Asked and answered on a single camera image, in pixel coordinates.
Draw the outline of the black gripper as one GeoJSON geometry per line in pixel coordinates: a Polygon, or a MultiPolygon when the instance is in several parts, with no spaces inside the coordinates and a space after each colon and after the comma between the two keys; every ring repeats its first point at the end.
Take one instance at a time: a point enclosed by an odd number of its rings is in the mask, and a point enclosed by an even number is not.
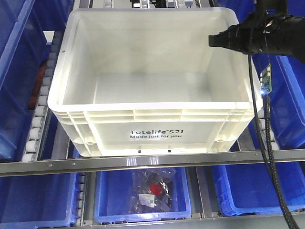
{"type": "Polygon", "coordinates": [[[208,36],[209,47],[244,54],[267,53],[295,57],[305,62],[305,18],[289,14],[251,13],[241,24],[208,36]]]}

